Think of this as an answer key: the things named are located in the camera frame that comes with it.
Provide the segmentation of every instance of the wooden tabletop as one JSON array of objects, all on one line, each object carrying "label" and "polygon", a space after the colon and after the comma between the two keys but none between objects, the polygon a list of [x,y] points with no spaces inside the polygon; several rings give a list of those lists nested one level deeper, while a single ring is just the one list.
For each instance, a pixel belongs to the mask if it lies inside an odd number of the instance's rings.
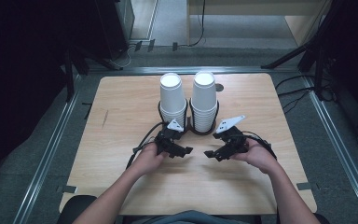
[{"label": "wooden tabletop", "polygon": [[[186,99],[191,97],[194,76],[181,76]],[[104,77],[97,90],[83,137],[69,176],[60,210],[74,195],[99,196],[125,170],[146,133],[158,122],[160,76]],[[295,143],[268,74],[215,75],[224,86],[217,93],[221,119],[247,118],[236,126],[257,133],[272,144],[293,184],[307,183]],[[197,210],[211,215],[274,214],[276,203],[267,175],[243,161],[208,159],[206,150],[224,142],[212,134],[187,132],[176,144],[193,147],[184,158],[167,158],[151,175],[143,176],[124,202],[121,215],[170,215]],[[310,189],[300,196],[316,211]]]}]

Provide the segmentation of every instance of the cup stack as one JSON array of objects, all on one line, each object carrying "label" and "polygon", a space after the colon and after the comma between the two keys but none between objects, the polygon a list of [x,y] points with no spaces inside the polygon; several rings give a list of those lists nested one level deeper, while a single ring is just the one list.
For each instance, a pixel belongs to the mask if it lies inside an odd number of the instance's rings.
[{"label": "cup stack", "polygon": [[187,100],[182,88],[182,79],[175,73],[167,73],[160,79],[159,113],[165,122],[176,119],[186,127]]},{"label": "cup stack", "polygon": [[213,127],[218,107],[213,73],[198,72],[195,75],[190,106],[193,113],[193,128],[199,133],[209,132]]}]

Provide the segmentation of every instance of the hand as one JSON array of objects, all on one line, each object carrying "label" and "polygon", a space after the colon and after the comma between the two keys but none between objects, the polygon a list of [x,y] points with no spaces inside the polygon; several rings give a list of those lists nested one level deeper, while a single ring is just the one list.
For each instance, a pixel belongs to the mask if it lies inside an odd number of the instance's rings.
[{"label": "hand", "polygon": [[237,161],[246,161],[260,169],[264,174],[268,174],[276,165],[279,165],[275,158],[255,140],[248,138],[246,139],[246,144],[249,147],[248,152],[236,153],[230,158]]},{"label": "hand", "polygon": [[156,143],[149,143],[141,150],[141,153],[129,169],[136,170],[139,175],[146,175],[155,171],[168,155],[169,154],[167,152],[161,152],[157,155]]}]

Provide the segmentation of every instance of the metal rail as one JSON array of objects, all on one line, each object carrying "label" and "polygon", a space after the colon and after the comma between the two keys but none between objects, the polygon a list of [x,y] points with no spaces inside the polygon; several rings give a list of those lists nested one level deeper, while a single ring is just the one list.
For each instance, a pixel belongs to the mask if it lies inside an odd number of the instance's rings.
[{"label": "metal rail", "polygon": [[[76,77],[76,83],[80,82],[80,76]],[[72,99],[66,103],[60,119],[54,129],[54,132],[48,141],[48,146],[46,147],[45,153],[43,154],[42,160],[39,162],[39,166],[34,174],[34,177],[26,190],[24,199],[22,200],[21,206],[17,212],[17,215],[13,223],[26,223],[28,217],[30,216],[32,209],[34,208],[34,203],[37,199],[37,195],[42,188],[43,182],[48,173],[48,169],[51,165],[51,162],[54,158],[54,154],[57,150],[57,146],[60,143],[62,133],[65,129],[66,123],[72,113],[78,92],[76,91]]]},{"label": "metal rail", "polygon": [[272,69],[261,69],[260,66],[177,66],[177,67],[133,67],[120,71],[106,71],[106,68],[94,69],[96,74],[103,73],[107,77],[115,76],[155,76],[165,73],[176,73],[179,75],[196,74],[199,71],[209,71],[215,74],[238,74],[238,73],[298,73],[295,66],[287,66]]},{"label": "metal rail", "polygon": [[[313,86],[313,83],[309,77],[304,77],[304,84],[306,87]],[[313,102],[313,105],[318,112],[319,117],[321,118],[322,124],[324,125],[328,136],[333,144],[334,150],[337,153],[339,161],[341,162],[345,173],[348,176],[348,179],[351,182],[354,192],[358,197],[358,168],[351,158],[351,154],[345,147],[340,134],[334,125],[334,122],[330,118],[329,113],[327,112],[324,102],[319,101],[318,97],[314,92],[310,93],[310,99]]]}]

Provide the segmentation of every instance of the wire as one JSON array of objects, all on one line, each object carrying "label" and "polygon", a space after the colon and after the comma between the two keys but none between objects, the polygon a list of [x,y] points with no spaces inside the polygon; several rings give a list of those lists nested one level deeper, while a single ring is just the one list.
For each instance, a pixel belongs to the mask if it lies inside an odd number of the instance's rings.
[{"label": "wire", "polygon": [[242,133],[251,133],[254,136],[258,137],[259,139],[263,140],[260,136],[258,136],[256,133],[248,132],[248,131],[242,131]]},{"label": "wire", "polygon": [[156,129],[159,125],[161,125],[161,124],[166,124],[166,122],[163,122],[163,121],[162,121],[162,122],[159,122],[158,124],[156,124],[155,126],[153,126],[153,128],[150,129],[150,131],[145,135],[144,139],[142,139],[142,141],[141,141],[141,143],[139,144],[139,146],[133,149],[133,154],[132,154],[132,156],[130,157],[129,162],[127,163],[126,170],[131,166],[131,164],[132,164],[132,162],[133,162],[133,159],[135,159],[135,156],[136,156],[136,154],[138,153],[138,151],[140,151],[141,149],[143,149],[144,146],[146,146],[147,144],[150,144],[150,143],[151,143],[151,142],[149,142],[149,143],[146,143],[146,144],[145,144],[145,140],[146,140],[147,137],[148,137],[153,131],[155,131],[155,129]]},{"label": "wire", "polygon": [[191,47],[192,48],[192,47],[194,47],[194,46],[199,44],[199,42],[202,40],[203,35],[204,35],[204,16],[205,16],[205,0],[203,0],[203,4],[202,4],[202,20],[201,20],[201,36],[200,36],[200,39],[196,43],[193,43],[193,44],[190,44],[190,45],[178,45],[178,47]]},{"label": "wire", "polygon": [[[130,49],[133,49],[133,48],[135,48],[135,46],[131,46],[131,47],[127,48],[126,50],[123,50],[114,60],[110,60],[109,62],[110,62],[111,64],[115,65],[115,66],[118,66],[118,67],[127,67],[128,65],[131,64],[131,56],[130,56],[130,54],[129,54],[129,50],[130,50]],[[128,61],[126,64],[124,64],[124,65],[115,63],[114,61],[117,60],[118,58],[120,58],[120,57],[123,55],[124,52],[127,53],[127,57],[128,57],[128,60],[129,60],[129,61]]]},{"label": "wire", "polygon": [[308,91],[304,92],[304,93],[303,93],[300,97],[298,97],[297,99],[295,99],[295,100],[289,102],[288,104],[286,104],[286,105],[282,108],[283,110],[284,110],[287,106],[289,106],[290,104],[295,103],[289,110],[287,110],[286,112],[283,112],[283,113],[284,113],[284,114],[289,113],[293,108],[296,107],[296,105],[298,104],[298,102],[299,102],[302,98],[304,98],[304,96],[306,96],[307,93],[310,93],[310,92],[311,92],[311,91],[308,90]]},{"label": "wire", "polygon": [[[299,77],[313,77],[313,78],[315,78],[315,76],[305,76],[305,75],[296,76],[296,77],[289,77],[289,78],[287,78],[287,79],[282,80],[280,83],[278,83],[278,84],[275,86],[275,90],[277,90],[278,87],[280,87],[284,82],[289,81],[289,80],[292,80],[292,79],[295,79],[295,78],[299,78]],[[323,78],[323,80],[331,81],[331,79],[329,79],[329,78]]]},{"label": "wire", "polygon": [[297,92],[300,92],[300,91],[314,91],[314,89],[315,89],[314,87],[307,87],[307,88],[302,88],[302,89],[298,89],[298,90],[295,90],[295,91],[283,92],[283,93],[279,93],[278,97],[294,94],[294,93],[297,93]]}]

